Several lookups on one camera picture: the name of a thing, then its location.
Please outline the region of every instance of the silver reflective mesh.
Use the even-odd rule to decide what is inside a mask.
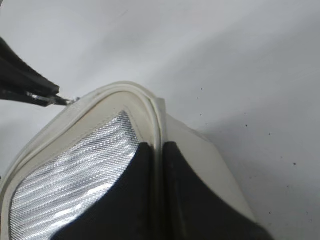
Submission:
[[[114,185],[138,145],[130,119],[122,111],[108,124],[35,170],[13,196],[11,239],[50,239]]]

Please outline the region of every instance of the white surface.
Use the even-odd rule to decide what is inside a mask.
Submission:
[[[215,143],[277,240],[320,238],[318,0],[4,0],[1,8],[0,36],[61,95],[142,84]],[[61,108],[0,101],[0,109],[3,174]]]

